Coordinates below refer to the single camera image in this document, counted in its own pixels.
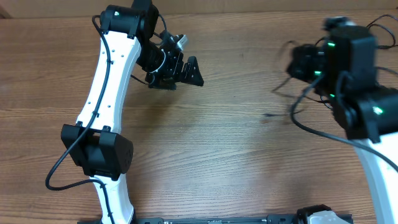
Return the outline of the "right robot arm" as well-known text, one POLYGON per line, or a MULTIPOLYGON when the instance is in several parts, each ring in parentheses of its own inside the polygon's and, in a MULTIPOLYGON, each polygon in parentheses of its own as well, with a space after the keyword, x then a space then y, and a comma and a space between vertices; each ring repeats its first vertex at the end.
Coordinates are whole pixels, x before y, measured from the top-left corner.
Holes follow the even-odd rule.
POLYGON ((397 90, 381 85, 369 26, 329 17, 327 35, 295 47, 287 73, 330 106, 364 169, 378 223, 397 222, 397 90))

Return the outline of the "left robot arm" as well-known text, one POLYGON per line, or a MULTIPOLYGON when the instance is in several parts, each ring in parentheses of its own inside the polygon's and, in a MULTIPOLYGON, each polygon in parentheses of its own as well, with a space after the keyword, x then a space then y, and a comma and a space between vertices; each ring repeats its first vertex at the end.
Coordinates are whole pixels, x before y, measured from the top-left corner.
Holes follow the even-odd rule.
POLYGON ((74 125, 62 128, 65 155, 93 183, 101 204, 101 223, 135 223, 126 174, 134 146, 121 135, 121 119, 132 71, 146 73, 149 88, 175 90, 177 83, 202 86, 196 57, 184 58, 187 37, 163 30, 153 43, 158 9, 149 0, 130 7, 110 5, 92 21, 101 38, 100 55, 87 101, 74 125))

